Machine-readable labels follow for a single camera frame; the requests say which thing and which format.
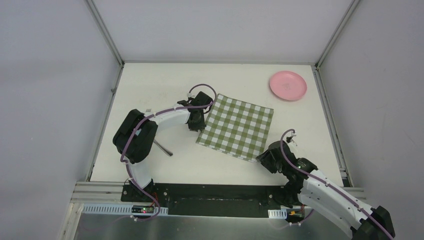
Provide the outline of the green checkered cloth napkin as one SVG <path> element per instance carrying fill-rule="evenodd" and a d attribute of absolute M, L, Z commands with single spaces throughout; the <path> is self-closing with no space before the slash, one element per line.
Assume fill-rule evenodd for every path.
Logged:
<path fill-rule="evenodd" d="M 255 163 L 264 152 L 273 116 L 272 108 L 219 94 L 196 143 Z"/>

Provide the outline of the silver knife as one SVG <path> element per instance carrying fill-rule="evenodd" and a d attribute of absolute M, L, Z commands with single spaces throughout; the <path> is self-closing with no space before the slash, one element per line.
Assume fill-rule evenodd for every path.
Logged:
<path fill-rule="evenodd" d="M 174 154 L 167 148 L 165 148 L 162 144 L 160 144 L 157 140 L 153 140 L 153 143 L 161 150 L 163 151 L 167 156 L 172 157 Z"/>

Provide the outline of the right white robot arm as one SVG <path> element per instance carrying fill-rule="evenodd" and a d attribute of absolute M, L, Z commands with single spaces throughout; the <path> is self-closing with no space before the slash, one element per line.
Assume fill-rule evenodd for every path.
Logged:
<path fill-rule="evenodd" d="M 288 182 L 273 199 L 285 207 L 306 205 L 339 227 L 353 240 L 392 240 L 396 233 L 390 213 L 354 197 L 330 181 L 304 157 L 296 157 L 291 144 L 273 142 L 256 157 L 272 174 L 283 174 Z"/>

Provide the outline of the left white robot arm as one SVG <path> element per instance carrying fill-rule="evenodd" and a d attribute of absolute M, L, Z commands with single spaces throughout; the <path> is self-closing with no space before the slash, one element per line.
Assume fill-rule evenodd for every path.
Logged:
<path fill-rule="evenodd" d="M 205 110 L 214 100 L 200 91 L 195 97 L 180 100 L 171 108 L 159 112 L 131 110 L 115 133 L 112 143 L 126 165 L 133 195 L 140 202 L 152 198 L 153 178 L 145 162 L 157 133 L 166 129 L 187 125 L 190 131 L 205 129 Z"/>

